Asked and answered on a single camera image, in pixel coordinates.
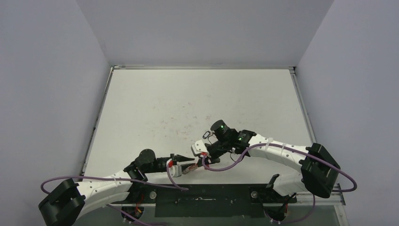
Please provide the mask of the metal keyring organizer red handle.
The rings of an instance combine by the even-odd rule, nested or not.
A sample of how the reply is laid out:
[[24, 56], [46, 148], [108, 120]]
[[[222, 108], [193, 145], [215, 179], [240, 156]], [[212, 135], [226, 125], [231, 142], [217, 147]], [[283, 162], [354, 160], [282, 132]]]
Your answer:
[[188, 163], [188, 164], [181, 165], [181, 169], [182, 169], [182, 174], [185, 175], [192, 171], [195, 171], [196, 166], [195, 166], [195, 163]]

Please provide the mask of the key with black tag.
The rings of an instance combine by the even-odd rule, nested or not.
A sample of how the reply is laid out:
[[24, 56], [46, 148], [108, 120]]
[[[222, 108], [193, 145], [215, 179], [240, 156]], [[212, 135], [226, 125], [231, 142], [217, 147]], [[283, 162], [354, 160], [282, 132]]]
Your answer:
[[207, 130], [207, 131], [203, 134], [202, 138], [203, 138], [203, 139], [208, 139], [209, 137], [212, 137], [213, 135], [214, 135], [214, 133], [213, 133], [212, 131]]

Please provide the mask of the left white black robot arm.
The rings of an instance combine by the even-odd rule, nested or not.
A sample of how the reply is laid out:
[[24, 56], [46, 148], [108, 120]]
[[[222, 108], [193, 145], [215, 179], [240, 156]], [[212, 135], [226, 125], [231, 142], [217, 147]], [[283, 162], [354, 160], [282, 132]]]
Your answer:
[[179, 177], [192, 158], [178, 154], [169, 157], [155, 156], [144, 149], [124, 169], [109, 176], [60, 177], [62, 182], [38, 204], [47, 226], [71, 226], [83, 215], [114, 202], [126, 200], [133, 203], [140, 198], [141, 184], [150, 185], [147, 173], [166, 172]]

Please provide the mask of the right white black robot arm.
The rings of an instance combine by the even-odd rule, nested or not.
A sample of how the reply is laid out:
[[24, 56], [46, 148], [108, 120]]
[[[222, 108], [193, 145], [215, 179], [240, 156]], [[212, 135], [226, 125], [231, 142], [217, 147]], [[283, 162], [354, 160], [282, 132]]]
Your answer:
[[237, 131], [223, 120], [216, 121], [210, 133], [215, 135], [216, 142], [206, 144], [198, 140], [191, 146], [193, 155], [199, 158], [199, 166], [214, 164], [225, 153], [235, 153], [239, 155], [238, 161], [245, 156], [263, 158], [296, 171], [272, 177], [266, 188], [266, 196], [272, 202], [299, 192], [309, 192], [320, 198], [329, 198], [333, 192], [340, 166], [321, 144], [289, 145], [250, 130]]

